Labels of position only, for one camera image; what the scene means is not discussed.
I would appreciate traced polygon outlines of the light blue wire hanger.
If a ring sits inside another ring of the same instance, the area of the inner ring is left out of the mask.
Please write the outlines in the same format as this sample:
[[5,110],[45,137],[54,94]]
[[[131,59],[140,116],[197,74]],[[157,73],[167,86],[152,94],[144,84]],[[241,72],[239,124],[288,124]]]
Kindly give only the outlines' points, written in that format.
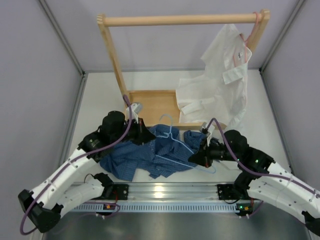
[[188,138],[188,142],[180,141],[180,131],[173,126],[173,118],[169,114],[163,114],[161,116],[169,117],[170,125],[158,124],[153,126],[150,130],[155,133],[156,139],[152,144],[152,159],[156,163],[164,163],[169,161],[169,167],[167,170],[159,169],[159,173],[165,177],[168,177],[176,172],[184,172],[189,169],[196,169],[209,174],[215,174],[217,169],[205,170],[197,167],[194,163],[188,162],[188,158],[199,150],[199,144],[204,138],[205,143],[207,140],[207,134],[200,134],[198,132],[188,131],[185,133]]

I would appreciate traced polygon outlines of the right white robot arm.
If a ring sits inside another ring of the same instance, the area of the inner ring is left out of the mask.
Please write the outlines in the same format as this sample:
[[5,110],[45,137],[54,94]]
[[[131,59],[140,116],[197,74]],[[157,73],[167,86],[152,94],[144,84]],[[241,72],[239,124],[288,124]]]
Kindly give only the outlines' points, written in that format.
[[188,161],[210,167],[213,161],[236,161],[241,171],[233,182],[233,194],[281,209],[320,234],[320,192],[284,169],[271,156],[251,147],[237,130],[222,135],[223,142],[204,140]]

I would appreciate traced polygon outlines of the blue checked shirt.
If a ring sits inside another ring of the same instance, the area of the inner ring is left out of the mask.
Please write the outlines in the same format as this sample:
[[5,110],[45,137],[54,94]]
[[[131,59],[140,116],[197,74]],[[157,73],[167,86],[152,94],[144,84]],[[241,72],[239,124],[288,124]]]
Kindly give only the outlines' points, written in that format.
[[[188,143],[189,140],[186,133],[189,131],[187,130],[183,133],[183,140],[180,140],[179,134],[179,140]],[[165,177],[160,174],[159,169],[167,170],[170,166],[169,161],[165,160],[164,163],[157,163],[153,160],[154,152],[152,151],[152,144],[155,140],[144,145],[135,145],[130,141],[119,143],[110,154],[100,160],[99,165],[105,171],[113,174],[117,179],[128,182],[133,180],[137,169],[149,172],[149,176],[153,179],[161,176]]]

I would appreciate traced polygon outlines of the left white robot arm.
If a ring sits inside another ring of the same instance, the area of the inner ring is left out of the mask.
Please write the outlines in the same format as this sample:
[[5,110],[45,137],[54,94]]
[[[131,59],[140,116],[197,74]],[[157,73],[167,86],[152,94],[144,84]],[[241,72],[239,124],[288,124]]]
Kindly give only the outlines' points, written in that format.
[[79,205],[92,199],[109,199],[114,193],[114,182],[105,173],[97,173],[88,182],[71,186],[82,173],[110,154],[115,145],[131,142],[141,146],[155,138],[142,118],[126,119],[122,112],[110,111],[97,130],[86,135],[69,159],[50,177],[18,194],[24,211],[22,219],[29,219],[36,230],[46,233]]

